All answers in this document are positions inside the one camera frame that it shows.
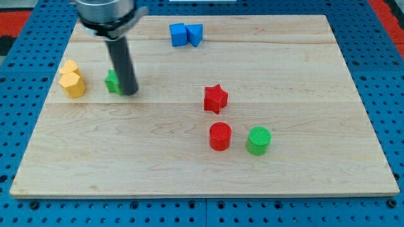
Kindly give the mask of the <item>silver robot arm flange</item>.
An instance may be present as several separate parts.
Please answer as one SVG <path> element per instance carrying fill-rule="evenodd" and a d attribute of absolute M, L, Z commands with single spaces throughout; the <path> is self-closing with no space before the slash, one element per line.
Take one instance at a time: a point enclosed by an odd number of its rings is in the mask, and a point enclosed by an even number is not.
<path fill-rule="evenodd" d="M 76 0 L 76 12 L 91 35 L 108 41 L 119 40 L 148 15 L 147 6 L 135 0 Z"/>

